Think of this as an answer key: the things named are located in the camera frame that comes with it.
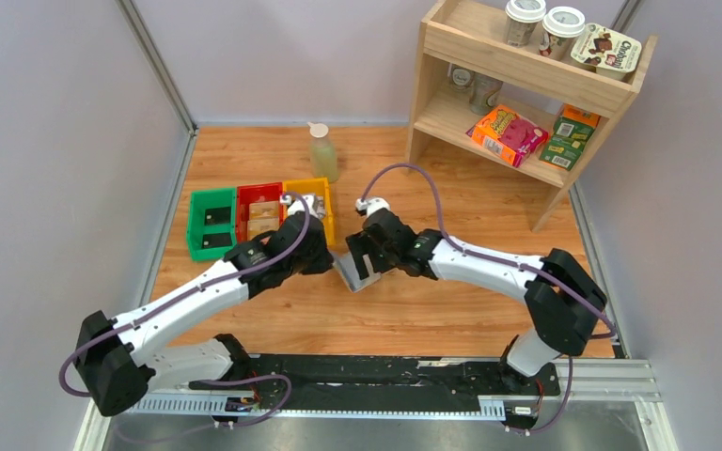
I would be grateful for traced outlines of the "beige card holder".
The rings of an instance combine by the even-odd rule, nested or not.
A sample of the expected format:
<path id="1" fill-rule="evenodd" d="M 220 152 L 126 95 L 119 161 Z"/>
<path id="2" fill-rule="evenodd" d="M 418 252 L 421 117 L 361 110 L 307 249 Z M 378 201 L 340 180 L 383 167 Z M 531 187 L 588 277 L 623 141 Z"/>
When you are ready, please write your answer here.
<path id="1" fill-rule="evenodd" d="M 331 255 L 334 258 L 333 268 L 338 272 L 345 285 L 352 293 L 357 293 L 367 287 L 370 287 L 382 278 L 382 275 L 379 272 L 375 272 L 373 270 L 368 254 L 362 255 L 362 268 L 369 273 L 366 277 L 361 276 L 351 253 L 340 255 L 336 252 L 331 252 Z"/>

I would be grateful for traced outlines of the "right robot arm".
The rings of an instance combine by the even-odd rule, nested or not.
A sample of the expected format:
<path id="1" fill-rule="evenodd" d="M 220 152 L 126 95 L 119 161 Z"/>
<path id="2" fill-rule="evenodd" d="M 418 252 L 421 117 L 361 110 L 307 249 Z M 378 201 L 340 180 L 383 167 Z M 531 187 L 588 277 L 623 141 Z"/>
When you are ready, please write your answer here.
<path id="1" fill-rule="evenodd" d="M 367 216 L 361 230 L 345 241 L 362 282 L 400 270 L 411 277 L 486 288 L 524 305 L 532 326 L 511 341 L 498 368 L 501 385 L 514 394 L 523 393 L 557 357 L 581 356 L 605 320 L 603 290 L 562 249 L 546 256 L 503 253 L 441 229 L 415 232 L 387 208 Z"/>

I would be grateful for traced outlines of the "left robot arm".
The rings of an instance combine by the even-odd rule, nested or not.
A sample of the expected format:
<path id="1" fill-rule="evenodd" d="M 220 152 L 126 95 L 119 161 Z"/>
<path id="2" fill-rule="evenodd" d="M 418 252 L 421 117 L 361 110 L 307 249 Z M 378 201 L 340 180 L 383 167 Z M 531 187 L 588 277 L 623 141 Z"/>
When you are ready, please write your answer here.
<path id="1" fill-rule="evenodd" d="M 182 383 L 215 380 L 241 388 L 250 365 L 231 334 L 184 347 L 171 341 L 295 274 L 322 274 L 333 263 L 322 221 L 298 211 L 278 230 L 235 244 L 201 275 L 152 303 L 111 319 L 103 311 L 88 315 L 72 356 L 84 396 L 111 417 L 149 392 Z"/>

